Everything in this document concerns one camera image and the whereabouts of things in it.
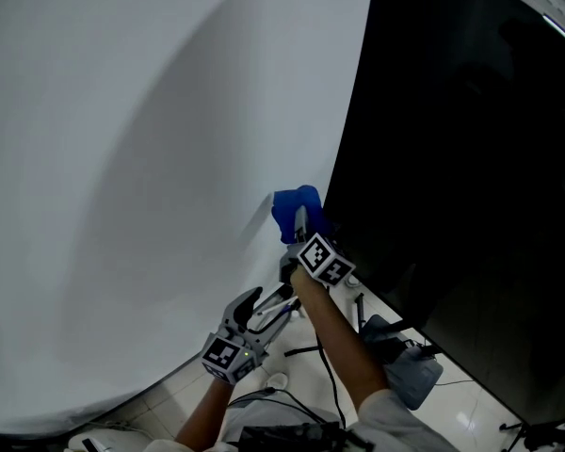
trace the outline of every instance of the human arm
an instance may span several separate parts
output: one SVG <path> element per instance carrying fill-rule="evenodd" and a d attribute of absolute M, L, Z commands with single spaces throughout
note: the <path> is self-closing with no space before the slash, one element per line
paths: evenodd
<path fill-rule="evenodd" d="M 194 452 L 212 447 L 218 439 L 233 390 L 233 385 L 214 379 L 201 403 L 176 435 L 176 442 Z"/>
<path fill-rule="evenodd" d="M 313 280 L 303 266 L 291 275 L 291 285 L 356 410 L 376 391 L 388 389 L 383 368 L 372 359 L 324 286 Z"/>

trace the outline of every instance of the white sleeve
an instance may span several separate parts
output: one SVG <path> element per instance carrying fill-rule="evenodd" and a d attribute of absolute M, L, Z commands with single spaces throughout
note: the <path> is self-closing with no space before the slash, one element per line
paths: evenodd
<path fill-rule="evenodd" d="M 178 444 L 174 441 L 159 440 L 152 441 L 144 452 L 193 452 L 186 445 Z"/>
<path fill-rule="evenodd" d="M 224 442 L 216 442 L 212 448 L 207 449 L 205 452 L 236 452 L 236 447 L 226 444 Z M 178 444 L 174 441 L 159 440 L 152 441 L 144 452 L 194 452 L 186 445 Z"/>
<path fill-rule="evenodd" d="M 412 415 L 392 390 L 379 390 L 367 398 L 358 410 L 358 421 L 415 450 L 456 452 L 449 441 Z"/>

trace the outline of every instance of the blue cloth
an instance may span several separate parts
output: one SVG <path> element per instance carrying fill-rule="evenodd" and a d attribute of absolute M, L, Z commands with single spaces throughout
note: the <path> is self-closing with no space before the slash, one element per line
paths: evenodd
<path fill-rule="evenodd" d="M 295 213 L 305 206 L 308 214 L 308 237 L 314 233 L 327 236 L 332 232 L 331 222 L 324 217 L 318 191 L 313 186 L 277 191 L 274 193 L 272 217 L 281 228 L 281 241 L 290 245 L 295 243 Z"/>

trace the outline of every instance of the black device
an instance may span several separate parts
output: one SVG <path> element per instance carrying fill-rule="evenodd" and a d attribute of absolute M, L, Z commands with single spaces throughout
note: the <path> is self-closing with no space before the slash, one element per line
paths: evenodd
<path fill-rule="evenodd" d="M 399 330 L 565 420 L 565 37 L 542 15 L 371 0 L 324 210 Z"/>

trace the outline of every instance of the white backdrop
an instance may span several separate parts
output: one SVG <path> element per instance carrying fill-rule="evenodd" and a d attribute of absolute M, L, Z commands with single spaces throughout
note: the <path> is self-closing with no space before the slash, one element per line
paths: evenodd
<path fill-rule="evenodd" d="M 273 284 L 264 199 L 324 198 L 368 5 L 0 0 L 0 432 L 112 408 Z"/>

